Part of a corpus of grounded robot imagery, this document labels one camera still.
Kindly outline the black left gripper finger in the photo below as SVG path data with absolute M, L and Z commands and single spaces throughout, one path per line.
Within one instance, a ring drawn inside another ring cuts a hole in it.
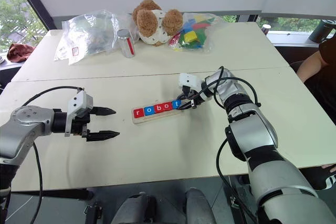
M 97 116 L 107 116 L 107 115 L 116 114 L 116 111 L 111 108 L 94 106 L 91 109 L 90 114 L 97 115 Z
M 90 132 L 88 130 L 87 135 L 86 135 L 86 141 L 87 142 L 105 141 L 105 140 L 114 138 L 119 135 L 120 135 L 119 132 L 110 131 L 110 130 L 99 131 L 99 132 Z

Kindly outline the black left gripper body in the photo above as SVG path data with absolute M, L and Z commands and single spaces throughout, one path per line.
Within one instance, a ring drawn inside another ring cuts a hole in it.
M 71 122 L 70 134 L 79 135 L 82 138 L 89 138 L 91 136 L 87 124 L 90 123 L 90 113 L 85 113 L 83 116 L 75 116 Z

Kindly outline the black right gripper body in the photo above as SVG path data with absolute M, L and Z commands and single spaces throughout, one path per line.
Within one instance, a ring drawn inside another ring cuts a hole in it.
M 183 86 L 182 91 L 184 95 L 184 100 L 186 100 L 183 105 L 192 105 L 192 101 L 194 102 L 194 105 L 200 105 L 201 103 L 205 102 L 205 100 L 196 90 L 193 90 L 188 86 Z

